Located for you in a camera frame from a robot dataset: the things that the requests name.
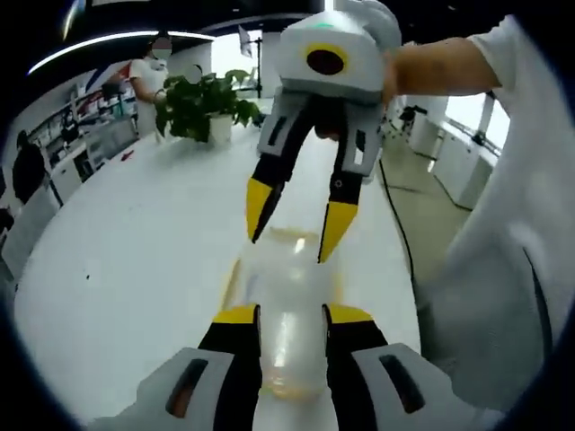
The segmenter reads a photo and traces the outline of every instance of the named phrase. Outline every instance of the potted plant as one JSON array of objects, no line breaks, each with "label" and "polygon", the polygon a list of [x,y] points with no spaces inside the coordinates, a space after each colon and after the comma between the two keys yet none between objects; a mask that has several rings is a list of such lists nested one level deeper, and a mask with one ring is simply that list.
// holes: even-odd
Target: potted plant
[{"label": "potted plant", "polygon": [[260,114],[257,105],[239,100],[234,86],[248,76],[230,70],[223,78],[202,76],[191,84],[184,76],[172,76],[164,83],[165,98],[156,104],[155,124],[162,136],[170,126],[172,136],[222,145],[229,142],[232,124],[244,127]]}]

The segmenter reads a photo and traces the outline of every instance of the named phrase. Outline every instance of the green plant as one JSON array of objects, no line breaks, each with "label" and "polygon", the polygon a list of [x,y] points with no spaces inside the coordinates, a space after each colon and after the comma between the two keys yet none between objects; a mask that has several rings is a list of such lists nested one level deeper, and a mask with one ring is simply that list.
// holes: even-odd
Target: green plant
[{"label": "green plant", "polygon": [[247,126],[260,110],[253,102],[239,100],[233,89],[247,76],[243,70],[230,70],[223,78],[216,74],[202,76],[197,84],[189,83],[184,76],[169,77],[164,83],[166,97],[155,105],[158,130],[163,136],[169,124],[172,136],[207,142],[211,117],[231,115],[234,124]]}]

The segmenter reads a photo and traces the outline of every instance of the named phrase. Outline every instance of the white sleeve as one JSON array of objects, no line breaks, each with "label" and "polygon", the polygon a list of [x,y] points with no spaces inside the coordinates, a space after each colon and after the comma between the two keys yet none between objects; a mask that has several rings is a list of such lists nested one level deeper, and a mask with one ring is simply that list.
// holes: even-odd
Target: white sleeve
[{"label": "white sleeve", "polygon": [[483,54],[498,77],[502,89],[509,96],[515,90],[517,52],[515,46],[516,23],[506,16],[497,27],[484,34],[474,34],[470,40]]},{"label": "white sleeve", "polygon": [[129,65],[129,78],[141,78],[144,76],[144,67],[146,63],[142,59],[132,60]]}]

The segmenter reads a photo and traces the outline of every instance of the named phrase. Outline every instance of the white shirt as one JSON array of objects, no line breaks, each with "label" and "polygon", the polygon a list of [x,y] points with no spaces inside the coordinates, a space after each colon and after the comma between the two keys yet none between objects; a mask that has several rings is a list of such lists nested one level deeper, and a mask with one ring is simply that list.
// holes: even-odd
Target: white shirt
[{"label": "white shirt", "polygon": [[[129,77],[140,78],[148,92],[156,93],[164,88],[168,77],[165,61],[150,57],[132,60],[129,67]],[[137,101],[137,129],[140,136],[146,136],[155,131],[155,107],[147,101]]]},{"label": "white shirt", "polygon": [[464,400],[506,410],[573,306],[575,127],[559,81],[514,18],[469,40],[502,84],[495,94],[509,132],[441,274],[416,288],[427,301],[420,314],[426,356],[448,371]]}]

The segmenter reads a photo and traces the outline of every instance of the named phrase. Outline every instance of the black circle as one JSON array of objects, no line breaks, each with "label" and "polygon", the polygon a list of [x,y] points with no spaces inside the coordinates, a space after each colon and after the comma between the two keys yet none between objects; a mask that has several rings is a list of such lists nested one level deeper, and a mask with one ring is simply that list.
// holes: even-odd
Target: black circle
[{"label": "black circle", "polygon": [[336,53],[316,49],[307,55],[307,65],[322,75],[336,75],[343,70],[343,60]]}]

